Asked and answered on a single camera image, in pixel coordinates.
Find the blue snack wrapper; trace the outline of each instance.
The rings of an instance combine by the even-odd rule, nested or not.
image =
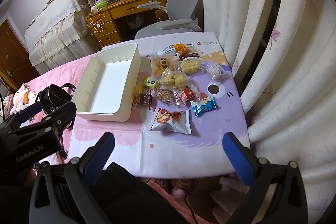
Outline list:
[[[218,109],[216,101],[213,97],[209,96],[198,102],[191,101],[191,106],[193,107],[195,116],[197,117],[201,113],[208,112],[214,109]]]

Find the black pants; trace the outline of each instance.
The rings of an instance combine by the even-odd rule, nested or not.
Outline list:
[[[189,223],[157,191],[116,163],[112,163],[89,190],[113,224]],[[29,223],[31,192],[32,187],[0,186],[1,223]]]

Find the wooden desk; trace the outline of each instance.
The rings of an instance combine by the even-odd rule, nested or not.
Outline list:
[[[161,20],[169,20],[168,15],[159,9],[139,9],[140,4],[148,2],[161,2],[162,6],[166,6],[167,0],[120,0],[114,2],[99,12],[93,11],[85,17],[88,27],[92,30],[101,47],[131,40],[131,34],[125,20],[125,16],[143,12],[145,14],[145,25],[151,25]],[[101,28],[94,27],[94,24],[100,22]]]

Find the chair seat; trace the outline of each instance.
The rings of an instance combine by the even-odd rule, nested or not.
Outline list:
[[[158,24],[161,22],[164,22],[164,21],[160,21],[152,25],[149,25],[147,27],[144,27],[143,29],[137,32],[135,39],[144,38],[144,37],[153,37],[153,36],[162,35],[162,34],[191,32],[191,30],[187,28],[174,29],[174,30],[161,30],[158,28]]]

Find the black handbag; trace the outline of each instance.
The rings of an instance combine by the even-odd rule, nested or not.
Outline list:
[[[75,92],[76,87],[73,84],[66,83],[63,86],[59,87],[57,85],[51,84],[46,87],[44,90],[40,91],[37,94],[36,100],[40,99],[42,104],[43,111],[48,115],[57,108],[61,107],[67,102],[71,101],[71,96],[68,92],[66,92],[63,88],[70,88],[73,92]],[[71,121],[68,127],[64,127],[64,129],[72,128],[75,122],[75,117]]]

